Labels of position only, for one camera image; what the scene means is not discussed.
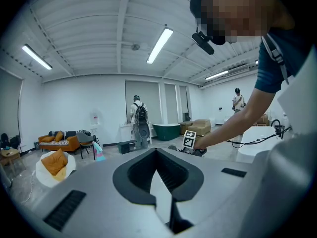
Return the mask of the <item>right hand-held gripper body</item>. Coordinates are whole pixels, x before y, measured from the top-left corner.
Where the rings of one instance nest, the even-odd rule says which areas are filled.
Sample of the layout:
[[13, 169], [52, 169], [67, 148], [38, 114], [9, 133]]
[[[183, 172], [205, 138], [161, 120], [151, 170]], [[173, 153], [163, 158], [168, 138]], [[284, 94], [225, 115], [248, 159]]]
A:
[[185, 131], [184, 136], [183, 136], [183, 142], [182, 142], [182, 149], [180, 149], [180, 152], [190, 154], [190, 155], [195, 155], [195, 156], [203, 156], [207, 150], [206, 149], [194, 149], [194, 145], [196, 142], [196, 137], [197, 133], [194, 131]]

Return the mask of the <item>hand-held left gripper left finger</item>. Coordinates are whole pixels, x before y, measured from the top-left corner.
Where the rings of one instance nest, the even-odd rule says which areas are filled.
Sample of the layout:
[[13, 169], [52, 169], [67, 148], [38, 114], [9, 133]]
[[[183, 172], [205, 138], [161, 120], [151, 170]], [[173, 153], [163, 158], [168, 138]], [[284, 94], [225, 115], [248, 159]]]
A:
[[94, 162], [53, 187], [25, 210], [44, 238], [171, 238], [156, 198], [135, 186], [129, 168], [154, 149]]

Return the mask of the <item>person's right forearm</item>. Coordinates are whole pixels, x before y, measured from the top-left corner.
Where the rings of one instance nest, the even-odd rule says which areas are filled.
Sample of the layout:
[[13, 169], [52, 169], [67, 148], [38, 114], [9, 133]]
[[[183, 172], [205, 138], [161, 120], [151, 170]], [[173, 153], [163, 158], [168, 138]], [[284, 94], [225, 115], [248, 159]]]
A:
[[234, 114], [219, 129], [195, 142], [194, 149], [206, 149], [209, 146], [219, 144], [243, 134], [267, 111], [274, 97], [274, 93], [267, 93], [255, 88], [252, 91], [246, 107]]

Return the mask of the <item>large cardboard box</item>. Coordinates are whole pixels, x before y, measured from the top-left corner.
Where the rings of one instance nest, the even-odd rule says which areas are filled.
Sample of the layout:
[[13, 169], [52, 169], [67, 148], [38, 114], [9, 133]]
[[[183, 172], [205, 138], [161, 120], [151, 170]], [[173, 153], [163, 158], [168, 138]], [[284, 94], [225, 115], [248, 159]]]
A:
[[211, 132], [211, 122], [209, 119], [197, 119], [188, 127], [188, 130], [196, 132], [197, 136], [205, 136]]

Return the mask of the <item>dark green bathtub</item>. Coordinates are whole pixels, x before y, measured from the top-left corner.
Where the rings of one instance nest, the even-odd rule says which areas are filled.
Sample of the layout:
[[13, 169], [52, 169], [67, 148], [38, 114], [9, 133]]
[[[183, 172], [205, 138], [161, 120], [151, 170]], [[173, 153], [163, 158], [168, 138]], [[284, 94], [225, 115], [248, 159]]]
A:
[[180, 135], [180, 124], [152, 124], [157, 138], [161, 141], [170, 141], [177, 138]]

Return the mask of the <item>pink blue towel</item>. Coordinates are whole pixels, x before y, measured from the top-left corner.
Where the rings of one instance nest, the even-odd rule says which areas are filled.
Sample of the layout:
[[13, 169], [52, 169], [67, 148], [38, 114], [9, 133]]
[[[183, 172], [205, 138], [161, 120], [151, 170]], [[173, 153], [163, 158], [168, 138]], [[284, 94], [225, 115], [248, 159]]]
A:
[[100, 147], [100, 145], [93, 141], [93, 146], [94, 146], [94, 157], [95, 157], [95, 160], [97, 162], [106, 160], [105, 156], [103, 155], [103, 150]]

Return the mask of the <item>dark low stool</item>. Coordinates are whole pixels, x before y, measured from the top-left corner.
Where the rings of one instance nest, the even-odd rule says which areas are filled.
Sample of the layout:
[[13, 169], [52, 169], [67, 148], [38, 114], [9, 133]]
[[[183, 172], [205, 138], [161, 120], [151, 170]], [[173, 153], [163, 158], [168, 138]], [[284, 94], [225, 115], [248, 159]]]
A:
[[134, 151], [136, 140], [129, 140], [117, 143], [121, 155]]

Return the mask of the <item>white vanity unit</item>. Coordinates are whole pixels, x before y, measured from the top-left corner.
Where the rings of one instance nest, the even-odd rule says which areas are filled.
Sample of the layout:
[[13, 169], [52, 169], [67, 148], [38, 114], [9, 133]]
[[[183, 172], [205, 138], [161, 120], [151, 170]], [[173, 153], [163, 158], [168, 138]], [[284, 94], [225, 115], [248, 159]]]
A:
[[[148, 143], [151, 145], [152, 144], [152, 124], [149, 123], [149, 130], [150, 130], [150, 136], [148, 138]], [[123, 124], [120, 126], [120, 134], [121, 134], [121, 141], [130, 141], [130, 140], [135, 140], [135, 135], [133, 131], [133, 126], [132, 124]]]

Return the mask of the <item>white bathtub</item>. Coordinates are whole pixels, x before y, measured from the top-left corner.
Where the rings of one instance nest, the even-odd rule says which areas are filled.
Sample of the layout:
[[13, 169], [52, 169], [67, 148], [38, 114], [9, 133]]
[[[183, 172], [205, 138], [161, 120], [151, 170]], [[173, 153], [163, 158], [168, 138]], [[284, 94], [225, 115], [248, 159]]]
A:
[[244, 145], [238, 149], [236, 162], [252, 163], [255, 156], [262, 151], [271, 150], [274, 145], [280, 142], [278, 136], [265, 138], [275, 134], [275, 129], [271, 126], [252, 126], [243, 133], [242, 143], [253, 142], [252, 145]]

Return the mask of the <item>orange sofa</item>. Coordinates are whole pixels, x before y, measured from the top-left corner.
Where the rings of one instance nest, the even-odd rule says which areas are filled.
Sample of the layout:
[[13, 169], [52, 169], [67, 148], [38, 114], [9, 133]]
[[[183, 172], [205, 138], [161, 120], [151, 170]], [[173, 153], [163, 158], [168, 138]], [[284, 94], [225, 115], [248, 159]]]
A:
[[42, 150], [51, 150], [51, 151], [57, 151], [61, 149], [64, 152], [75, 152], [78, 148], [80, 148], [79, 141], [77, 139], [77, 136], [70, 137], [69, 139], [69, 145], [67, 146], [58, 146], [58, 145], [39, 145], [40, 149]]

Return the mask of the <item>wide grey roller blind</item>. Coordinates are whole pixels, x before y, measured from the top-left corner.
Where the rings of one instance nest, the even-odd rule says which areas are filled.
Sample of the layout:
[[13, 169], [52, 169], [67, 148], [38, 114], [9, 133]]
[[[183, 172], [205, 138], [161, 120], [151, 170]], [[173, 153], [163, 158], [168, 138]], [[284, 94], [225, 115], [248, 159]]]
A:
[[22, 80], [0, 68], [0, 136], [19, 135], [18, 112]]
[[160, 97], [159, 97], [159, 84], [154, 82], [142, 81], [126, 81], [125, 82], [125, 96], [126, 96], [126, 113], [127, 122], [130, 123], [130, 108], [133, 104], [133, 97], [138, 95], [141, 102], [143, 102], [148, 109], [148, 121], [153, 124], [162, 122]]

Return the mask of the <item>long ceiling light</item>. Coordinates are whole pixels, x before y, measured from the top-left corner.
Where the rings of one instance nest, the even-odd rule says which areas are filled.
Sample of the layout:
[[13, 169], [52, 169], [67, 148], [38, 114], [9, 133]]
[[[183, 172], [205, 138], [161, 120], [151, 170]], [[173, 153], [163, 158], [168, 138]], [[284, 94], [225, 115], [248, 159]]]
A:
[[214, 74], [214, 75], [211, 75], [211, 76], [209, 76], [209, 77], [206, 77], [205, 80], [211, 80], [211, 79], [214, 79], [214, 78], [218, 78], [218, 77], [220, 77], [220, 76], [226, 75], [228, 72], [229, 72], [228, 70], [225, 70], [225, 71], [216, 73], [216, 74]]
[[160, 51], [162, 50], [166, 42], [169, 40], [173, 32], [174, 31], [168, 27], [165, 27], [163, 29], [162, 33], [160, 34], [158, 40], [156, 41], [152, 51], [148, 56], [148, 59], [146, 61], [147, 64], [153, 64], [153, 62], [155, 61], [155, 59], [157, 58]]
[[53, 67], [41, 58], [28, 44], [23, 45], [22, 50], [45, 69], [52, 70]]

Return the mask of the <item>grey chair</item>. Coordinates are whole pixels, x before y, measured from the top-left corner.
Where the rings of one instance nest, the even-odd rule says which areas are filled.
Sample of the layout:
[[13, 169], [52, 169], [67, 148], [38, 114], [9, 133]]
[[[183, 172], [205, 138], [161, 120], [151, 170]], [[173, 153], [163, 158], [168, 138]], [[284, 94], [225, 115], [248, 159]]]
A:
[[94, 138], [94, 136], [87, 135], [87, 134], [80, 132], [80, 131], [76, 132], [76, 136], [77, 136], [77, 139], [78, 139], [79, 144], [80, 144], [81, 158], [83, 159], [82, 149], [85, 149], [86, 152], [89, 153], [88, 148], [92, 147], [93, 148], [93, 157], [95, 160], [96, 156], [95, 156], [95, 146], [94, 146], [95, 138]]

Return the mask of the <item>black faucet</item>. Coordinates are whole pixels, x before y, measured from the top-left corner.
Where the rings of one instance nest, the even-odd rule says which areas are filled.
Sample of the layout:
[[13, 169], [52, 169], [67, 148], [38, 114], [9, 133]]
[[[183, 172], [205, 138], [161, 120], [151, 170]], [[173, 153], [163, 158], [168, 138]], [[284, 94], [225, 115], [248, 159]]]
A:
[[274, 119], [274, 120], [270, 123], [270, 126], [275, 129], [275, 133], [277, 134], [277, 136], [278, 136], [280, 139], [283, 139], [285, 126], [283, 126], [283, 125], [281, 124], [280, 120]]

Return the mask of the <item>small wooden side table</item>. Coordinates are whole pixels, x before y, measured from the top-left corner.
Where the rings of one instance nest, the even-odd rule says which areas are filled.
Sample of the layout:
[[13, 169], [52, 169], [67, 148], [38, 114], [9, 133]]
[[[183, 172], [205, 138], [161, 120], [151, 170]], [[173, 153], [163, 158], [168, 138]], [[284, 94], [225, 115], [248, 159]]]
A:
[[16, 176], [16, 168], [14, 165], [14, 161], [19, 161], [20, 164], [24, 167], [23, 160], [20, 155], [20, 151], [15, 148], [9, 148], [8, 150], [2, 149], [0, 150], [0, 164], [4, 167], [9, 165], [12, 173]]

